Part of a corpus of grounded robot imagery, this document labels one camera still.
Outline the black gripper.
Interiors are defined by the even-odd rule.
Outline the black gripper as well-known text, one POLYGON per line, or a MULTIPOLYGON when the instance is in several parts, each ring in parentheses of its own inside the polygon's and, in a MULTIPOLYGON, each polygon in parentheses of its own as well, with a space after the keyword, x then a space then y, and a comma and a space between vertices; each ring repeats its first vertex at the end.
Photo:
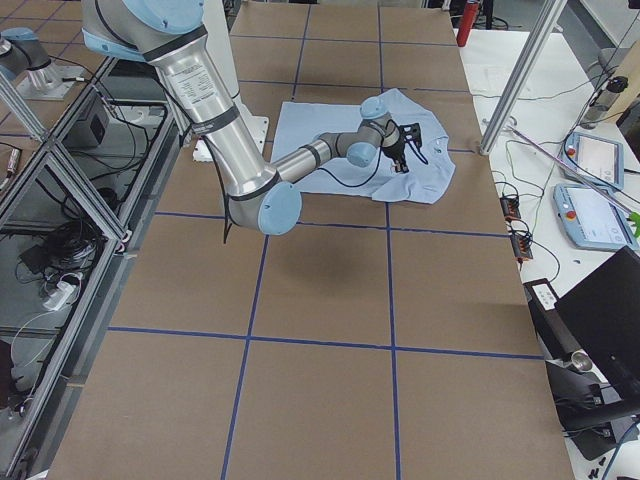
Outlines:
POLYGON ((405 161, 405 135, 402 128, 395 122, 388 122, 385 126, 382 153, 393 161, 393 169, 396 173, 406 174, 409 172, 405 161))

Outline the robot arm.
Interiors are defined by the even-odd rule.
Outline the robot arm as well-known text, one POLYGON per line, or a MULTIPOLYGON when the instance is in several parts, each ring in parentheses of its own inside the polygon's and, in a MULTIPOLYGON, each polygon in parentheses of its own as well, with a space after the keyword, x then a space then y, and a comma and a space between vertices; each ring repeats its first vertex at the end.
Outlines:
POLYGON ((380 97, 363 102, 356 131, 323 133, 266 162, 242 115, 222 2, 84 1, 81 7, 90 50, 156 70, 217 165, 228 221, 266 235, 287 233, 302 209, 296 182, 334 158, 365 167, 384 154, 396 172, 407 172, 405 129, 380 97))

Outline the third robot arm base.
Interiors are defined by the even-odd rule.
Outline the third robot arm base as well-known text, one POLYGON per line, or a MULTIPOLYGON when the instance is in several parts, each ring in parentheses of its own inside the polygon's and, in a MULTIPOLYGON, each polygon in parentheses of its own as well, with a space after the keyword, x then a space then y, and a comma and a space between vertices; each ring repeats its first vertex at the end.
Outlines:
POLYGON ((1 32, 1 76, 13 82, 23 73, 26 79, 17 86, 23 98, 61 101, 85 69, 56 64, 31 29, 6 29, 1 32))

